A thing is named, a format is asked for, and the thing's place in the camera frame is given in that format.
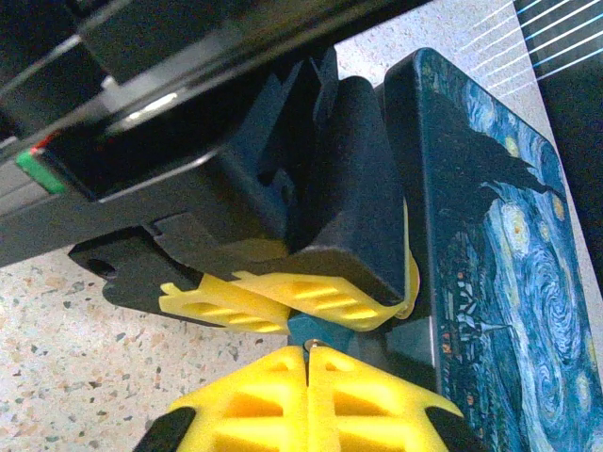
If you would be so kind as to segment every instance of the terrazzo floor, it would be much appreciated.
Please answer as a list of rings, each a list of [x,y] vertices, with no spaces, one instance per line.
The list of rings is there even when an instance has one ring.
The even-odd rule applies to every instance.
[[[340,69],[377,85],[416,48],[433,47],[552,140],[533,72],[523,71],[525,45],[504,53],[521,40],[513,15],[507,0],[435,0],[340,43]],[[488,30],[510,34],[489,46]],[[500,83],[514,73],[521,75]],[[570,206],[595,347],[603,350],[603,302]],[[66,252],[0,269],[0,450],[131,450],[174,399],[285,344],[283,336],[113,307],[103,280]]]

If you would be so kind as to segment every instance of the speckled floor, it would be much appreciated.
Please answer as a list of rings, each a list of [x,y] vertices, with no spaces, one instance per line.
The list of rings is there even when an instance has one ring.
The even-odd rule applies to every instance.
[[[552,138],[533,73],[500,83],[530,66],[521,57],[524,45],[507,51],[521,40],[512,16],[507,0],[436,0],[339,44],[340,67],[378,84],[416,48],[433,47]],[[494,40],[488,30],[503,21],[491,36],[508,38],[488,46]],[[572,220],[576,225],[573,210]],[[595,346],[603,350],[597,333],[603,303],[576,233]],[[1,450],[131,450],[175,398],[285,344],[282,336],[230,333],[115,308],[103,300],[103,280],[65,253],[0,269]]]

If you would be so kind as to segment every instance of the hole in black bracket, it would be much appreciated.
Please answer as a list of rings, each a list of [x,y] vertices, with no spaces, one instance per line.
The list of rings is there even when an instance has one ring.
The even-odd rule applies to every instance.
[[[105,280],[117,278],[117,270],[111,264],[100,259],[90,259],[87,263],[88,269]]]

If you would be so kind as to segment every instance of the swirling sky painting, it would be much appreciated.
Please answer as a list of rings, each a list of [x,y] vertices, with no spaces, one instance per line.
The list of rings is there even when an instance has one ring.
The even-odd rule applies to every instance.
[[[415,71],[444,395],[491,450],[603,450],[559,159],[434,51]]]

